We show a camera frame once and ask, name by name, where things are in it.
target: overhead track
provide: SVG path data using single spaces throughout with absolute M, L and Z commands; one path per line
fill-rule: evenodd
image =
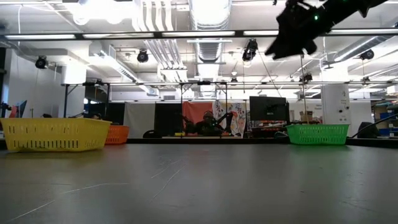
M 186 30 L 155 32 L 102 32 L 102 33 L 38 33 L 0 35 L 0 41 L 60 41 L 60 40 L 146 40 L 146 39 L 192 39 L 192 38 L 245 38 L 276 37 L 278 30 Z M 375 35 L 398 35 L 398 29 L 333 29 L 321 37 L 354 37 Z
M 136 83 L 109 83 L 111 86 L 179 86 L 179 85 L 338 85 L 338 84 L 351 84 L 351 85 L 370 85 L 370 84 L 398 84 L 398 81 L 347 81 L 347 82 L 329 82 L 329 81 L 313 81 L 313 82 L 136 82 Z M 62 84 L 65 85 L 83 85 L 83 84 Z

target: black curtain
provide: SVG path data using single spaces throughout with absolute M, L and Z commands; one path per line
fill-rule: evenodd
M 156 103 L 155 131 L 161 136 L 174 136 L 182 132 L 182 107 L 180 103 Z
M 85 105 L 85 110 L 88 110 L 89 114 L 100 113 L 103 116 L 105 112 L 105 104 L 97 103 L 92 105 Z M 124 103 L 110 103 L 108 105 L 106 117 L 104 117 L 103 119 L 122 125 L 124 119 Z

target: plastic basket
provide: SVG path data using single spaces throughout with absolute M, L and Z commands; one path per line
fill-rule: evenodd
M 9 151 L 86 151 L 104 147 L 110 122 L 83 118 L 0 119 Z
M 348 124 L 296 124 L 287 126 L 290 142 L 293 144 L 346 143 Z
M 111 125 L 106 137 L 105 144 L 124 144 L 129 136 L 129 127 L 121 125 Z

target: yellow basket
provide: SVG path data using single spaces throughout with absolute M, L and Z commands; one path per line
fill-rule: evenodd
M 111 124 L 83 118 L 3 118 L 0 121 L 9 151 L 101 149 Z

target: computer monitor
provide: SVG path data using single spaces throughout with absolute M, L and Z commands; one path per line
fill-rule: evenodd
M 289 121 L 289 104 L 286 98 L 250 96 L 250 120 Z
M 24 115 L 25 107 L 26 107 L 27 100 L 23 100 L 21 102 L 18 102 L 16 107 L 17 107 L 17 113 L 16 113 L 16 118 L 21 118 Z

